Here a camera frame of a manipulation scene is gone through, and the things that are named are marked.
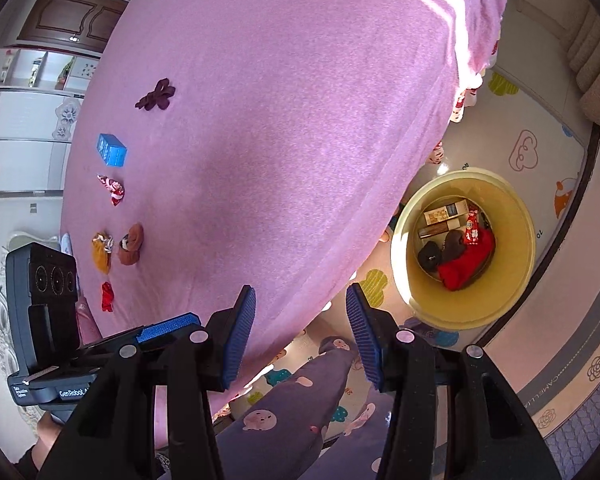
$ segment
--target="red sock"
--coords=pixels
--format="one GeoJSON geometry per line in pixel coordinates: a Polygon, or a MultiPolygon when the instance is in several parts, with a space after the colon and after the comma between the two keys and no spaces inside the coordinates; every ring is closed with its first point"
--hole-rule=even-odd
{"type": "Polygon", "coordinates": [[[113,288],[109,282],[102,284],[102,311],[113,312],[113,288]]]}
{"type": "Polygon", "coordinates": [[[462,256],[438,266],[442,284],[449,290],[462,288],[480,264],[487,259],[494,245],[493,232],[478,227],[477,244],[467,245],[462,256]]]}

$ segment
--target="metal screw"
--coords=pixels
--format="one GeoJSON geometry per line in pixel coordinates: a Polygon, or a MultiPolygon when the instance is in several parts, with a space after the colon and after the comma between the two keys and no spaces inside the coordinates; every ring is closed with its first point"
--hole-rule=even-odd
{"type": "Polygon", "coordinates": [[[395,338],[401,343],[413,343],[413,341],[416,339],[416,336],[413,335],[411,330],[405,329],[398,331],[398,333],[395,335],[395,338]]]}
{"type": "Polygon", "coordinates": [[[136,355],[137,351],[138,349],[133,345],[124,345],[120,349],[120,357],[128,359],[129,357],[133,357],[134,355],[136,355]]]}
{"type": "Polygon", "coordinates": [[[207,339],[209,339],[209,334],[204,330],[196,330],[195,332],[191,332],[191,335],[189,336],[189,340],[192,343],[203,343],[207,339]]]}
{"type": "Polygon", "coordinates": [[[474,359],[480,359],[484,355],[484,350],[476,345],[469,345],[466,348],[466,354],[474,359]]]}

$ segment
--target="blue box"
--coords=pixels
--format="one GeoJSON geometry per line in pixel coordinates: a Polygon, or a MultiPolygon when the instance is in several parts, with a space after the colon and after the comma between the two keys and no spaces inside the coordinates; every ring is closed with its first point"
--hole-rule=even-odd
{"type": "Polygon", "coordinates": [[[107,166],[120,168],[125,164],[126,146],[115,135],[100,134],[98,152],[107,166]]]}

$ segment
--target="black sleeve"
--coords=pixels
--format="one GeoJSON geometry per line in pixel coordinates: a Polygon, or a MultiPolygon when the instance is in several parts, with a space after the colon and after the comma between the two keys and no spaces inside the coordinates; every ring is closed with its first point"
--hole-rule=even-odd
{"type": "Polygon", "coordinates": [[[24,477],[24,480],[36,480],[36,476],[38,476],[38,469],[33,463],[33,458],[31,457],[32,449],[33,446],[27,449],[27,452],[20,460],[18,460],[18,463],[14,464],[18,472],[24,477]]]}

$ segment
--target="yellow trash bin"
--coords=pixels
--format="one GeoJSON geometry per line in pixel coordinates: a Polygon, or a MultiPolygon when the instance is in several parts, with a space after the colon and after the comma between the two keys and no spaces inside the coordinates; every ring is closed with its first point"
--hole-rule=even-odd
{"type": "Polygon", "coordinates": [[[402,299],[416,316],[442,330],[489,324],[518,300],[536,259],[536,232],[525,204],[507,181],[479,168],[452,171],[425,186],[402,211],[391,242],[391,266],[402,299]],[[495,251],[484,272],[467,288],[451,292],[418,264],[416,221],[445,197],[477,204],[491,224],[495,251]]]}

